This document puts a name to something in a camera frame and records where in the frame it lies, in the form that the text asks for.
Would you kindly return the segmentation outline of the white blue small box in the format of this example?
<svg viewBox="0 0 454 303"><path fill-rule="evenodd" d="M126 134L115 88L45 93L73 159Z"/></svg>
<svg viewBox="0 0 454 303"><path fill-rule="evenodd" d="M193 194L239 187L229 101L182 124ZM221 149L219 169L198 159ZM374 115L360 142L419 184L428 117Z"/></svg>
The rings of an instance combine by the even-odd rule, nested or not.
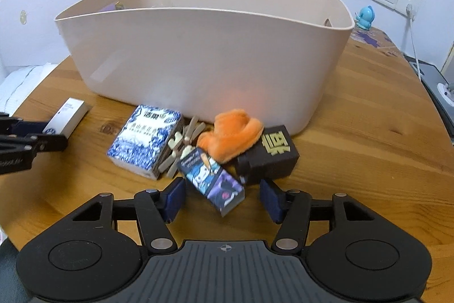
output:
<svg viewBox="0 0 454 303"><path fill-rule="evenodd" d="M69 138L90 109L91 106L85 101L68 98L42 130L42 133L63 135Z"/></svg>

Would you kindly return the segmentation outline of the cartoon printed small box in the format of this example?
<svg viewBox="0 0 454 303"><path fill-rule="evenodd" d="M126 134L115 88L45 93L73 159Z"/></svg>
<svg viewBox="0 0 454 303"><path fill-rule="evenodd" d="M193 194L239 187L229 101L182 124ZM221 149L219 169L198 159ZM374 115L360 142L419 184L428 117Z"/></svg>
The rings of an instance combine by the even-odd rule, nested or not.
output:
<svg viewBox="0 0 454 303"><path fill-rule="evenodd" d="M180 159L178 169L222 217L245 198L241 183L199 147Z"/></svg>

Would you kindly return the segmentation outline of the orange plush cloth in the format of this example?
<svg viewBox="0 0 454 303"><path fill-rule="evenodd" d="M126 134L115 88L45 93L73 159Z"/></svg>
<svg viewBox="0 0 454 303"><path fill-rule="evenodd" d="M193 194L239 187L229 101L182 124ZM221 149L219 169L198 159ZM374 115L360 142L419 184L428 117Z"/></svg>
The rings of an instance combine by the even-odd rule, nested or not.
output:
<svg viewBox="0 0 454 303"><path fill-rule="evenodd" d="M263 130L260 120L242 109L233 109L215 116L213 129L198 137L197 146L224 164L250 149Z"/></svg>

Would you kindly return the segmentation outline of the white bedding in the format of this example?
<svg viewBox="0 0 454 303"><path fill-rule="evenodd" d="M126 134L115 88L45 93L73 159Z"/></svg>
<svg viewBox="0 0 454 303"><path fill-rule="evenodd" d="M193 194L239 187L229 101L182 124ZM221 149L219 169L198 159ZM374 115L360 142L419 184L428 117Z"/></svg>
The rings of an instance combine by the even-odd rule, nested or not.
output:
<svg viewBox="0 0 454 303"><path fill-rule="evenodd" d="M1 83L1 112L13 115L57 64L26 66L11 72Z"/></svg>

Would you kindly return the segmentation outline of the black gold character box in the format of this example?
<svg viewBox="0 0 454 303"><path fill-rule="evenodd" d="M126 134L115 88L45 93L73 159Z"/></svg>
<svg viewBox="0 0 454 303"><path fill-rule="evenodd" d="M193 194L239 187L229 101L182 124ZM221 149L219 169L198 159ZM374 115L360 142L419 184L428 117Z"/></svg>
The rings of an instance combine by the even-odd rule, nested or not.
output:
<svg viewBox="0 0 454 303"><path fill-rule="evenodd" d="M290 176L299 159L284 125L264 128L259 140L240 154L235 162L236 174L242 184L259 183Z"/></svg>

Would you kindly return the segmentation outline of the blue white tissue pack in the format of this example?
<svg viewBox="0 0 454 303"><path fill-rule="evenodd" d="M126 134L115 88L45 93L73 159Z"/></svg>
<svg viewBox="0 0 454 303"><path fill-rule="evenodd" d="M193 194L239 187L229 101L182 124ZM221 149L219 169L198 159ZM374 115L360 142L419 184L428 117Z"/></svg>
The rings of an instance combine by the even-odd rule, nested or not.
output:
<svg viewBox="0 0 454 303"><path fill-rule="evenodd" d="M107 151L111 161L137 175L156 180L159 165L171 149L169 139L182 129L180 112L150 105L139 105Z"/></svg>

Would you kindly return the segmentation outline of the beige plastic storage basket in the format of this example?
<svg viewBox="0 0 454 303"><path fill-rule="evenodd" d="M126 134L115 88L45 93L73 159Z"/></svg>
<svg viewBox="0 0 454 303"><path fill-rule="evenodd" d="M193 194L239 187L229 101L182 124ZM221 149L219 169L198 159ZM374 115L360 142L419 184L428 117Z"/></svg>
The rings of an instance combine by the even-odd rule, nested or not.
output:
<svg viewBox="0 0 454 303"><path fill-rule="evenodd" d="M55 24L99 95L206 122L240 108L296 134L355 22L341 0L81 0Z"/></svg>

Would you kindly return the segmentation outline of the grey flat device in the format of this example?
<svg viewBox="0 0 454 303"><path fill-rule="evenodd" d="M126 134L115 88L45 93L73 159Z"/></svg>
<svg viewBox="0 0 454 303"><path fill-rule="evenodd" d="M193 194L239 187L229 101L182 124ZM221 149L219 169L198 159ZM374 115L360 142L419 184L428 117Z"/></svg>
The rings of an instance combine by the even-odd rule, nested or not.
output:
<svg viewBox="0 0 454 303"><path fill-rule="evenodd" d="M453 83L448 83L433 64L423 61L416 63L413 57L407 55L405 59L416 74L420 72L423 86L432 99L451 141L453 141Z"/></svg>

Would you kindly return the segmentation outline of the purple patterned mat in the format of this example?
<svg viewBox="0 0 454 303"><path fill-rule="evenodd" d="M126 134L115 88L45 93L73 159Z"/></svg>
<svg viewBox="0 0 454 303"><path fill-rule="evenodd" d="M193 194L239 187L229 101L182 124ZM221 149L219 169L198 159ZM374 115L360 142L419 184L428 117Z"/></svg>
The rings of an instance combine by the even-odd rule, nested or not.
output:
<svg viewBox="0 0 454 303"><path fill-rule="evenodd" d="M389 38L389 35L378 28L370 27L370 30L363 30L356 26L354 27L350 38L354 41L372 46L385 55L403 57L402 52L393 43L391 38Z"/></svg>

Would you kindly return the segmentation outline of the blue cartoon figurine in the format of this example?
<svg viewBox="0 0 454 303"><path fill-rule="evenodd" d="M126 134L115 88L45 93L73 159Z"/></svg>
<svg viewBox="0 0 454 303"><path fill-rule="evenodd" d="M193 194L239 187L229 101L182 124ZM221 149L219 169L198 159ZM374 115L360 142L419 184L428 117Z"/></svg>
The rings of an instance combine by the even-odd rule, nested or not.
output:
<svg viewBox="0 0 454 303"><path fill-rule="evenodd" d="M363 7L355 14L356 26L363 30L370 30L375 19L375 12L371 5Z"/></svg>

